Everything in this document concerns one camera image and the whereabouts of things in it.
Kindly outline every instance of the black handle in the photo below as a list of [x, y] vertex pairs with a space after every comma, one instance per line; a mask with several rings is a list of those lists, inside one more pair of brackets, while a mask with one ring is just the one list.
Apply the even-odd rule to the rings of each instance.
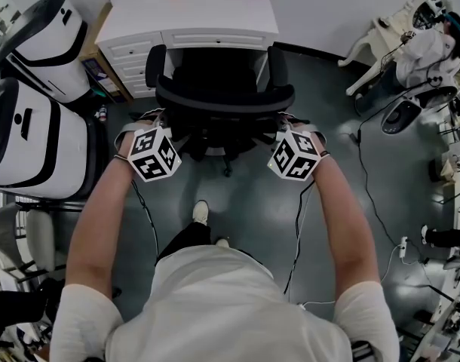
[[63, 17], [63, 24], [66, 25], [66, 23], [68, 22], [69, 18], [71, 17], [72, 15], [72, 11], [70, 9], [68, 9], [66, 11], [66, 14], [64, 15]]
[[31, 124], [32, 109], [24, 110], [24, 118], [22, 120], [22, 127], [20, 128], [20, 136], [27, 140], [29, 134], [29, 125]]

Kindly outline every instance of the mirror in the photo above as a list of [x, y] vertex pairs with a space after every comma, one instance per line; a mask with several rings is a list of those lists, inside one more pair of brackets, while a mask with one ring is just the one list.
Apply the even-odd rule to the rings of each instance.
[[426, 0], [423, 2], [412, 17], [412, 26], [416, 29], [425, 30], [437, 25], [436, 18], [451, 11], [445, 0]]

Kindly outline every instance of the person in white shirt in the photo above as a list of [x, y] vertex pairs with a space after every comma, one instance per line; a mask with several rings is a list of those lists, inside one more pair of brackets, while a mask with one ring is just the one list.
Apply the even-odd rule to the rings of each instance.
[[460, 16], [455, 12], [444, 15], [443, 28], [444, 33], [426, 29], [410, 40], [401, 37], [406, 43], [402, 55], [388, 64], [366, 96], [356, 95], [356, 113], [361, 115], [380, 100], [424, 84], [429, 78], [456, 75], [460, 69]]
[[[132, 133], [124, 136], [123, 157], [132, 139]], [[133, 170], [115, 158], [72, 236], [51, 362], [346, 362], [358, 345], [372, 360], [398, 361], [399, 342], [366, 217], [330, 155], [313, 176], [336, 273], [333, 323], [289, 303], [271, 272], [251, 256], [227, 241], [211, 245], [204, 201], [158, 257], [143, 311], [124, 323], [111, 300], [111, 275]]]

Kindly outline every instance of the black hair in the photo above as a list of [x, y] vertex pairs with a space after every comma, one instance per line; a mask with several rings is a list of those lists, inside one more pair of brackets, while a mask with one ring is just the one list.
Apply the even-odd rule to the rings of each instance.
[[[460, 16], [456, 12], [449, 12], [448, 15], [460, 25]], [[456, 43], [451, 53], [451, 58], [460, 58], [460, 29], [453, 22], [449, 23], [451, 24], [451, 26], [449, 26], [449, 35], [455, 39]]]

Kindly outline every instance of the table leg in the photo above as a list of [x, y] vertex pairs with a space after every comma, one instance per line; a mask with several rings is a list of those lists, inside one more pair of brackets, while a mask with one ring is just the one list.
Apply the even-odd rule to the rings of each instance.
[[364, 86], [368, 81], [375, 78], [381, 72], [381, 62], [375, 62], [367, 72], [359, 78], [359, 80], [350, 86], [346, 91], [346, 95], [352, 97], [354, 93], [361, 87]]
[[344, 67], [347, 66], [350, 62], [352, 62], [354, 59], [356, 59], [356, 56], [361, 52], [361, 50], [366, 47], [367, 44], [369, 44], [368, 41], [369, 36], [366, 35], [363, 38], [360, 38], [358, 41], [356, 41], [356, 44], [354, 44], [354, 47], [351, 50], [351, 53], [347, 57], [346, 60], [338, 60], [337, 61], [337, 66], [339, 67]]

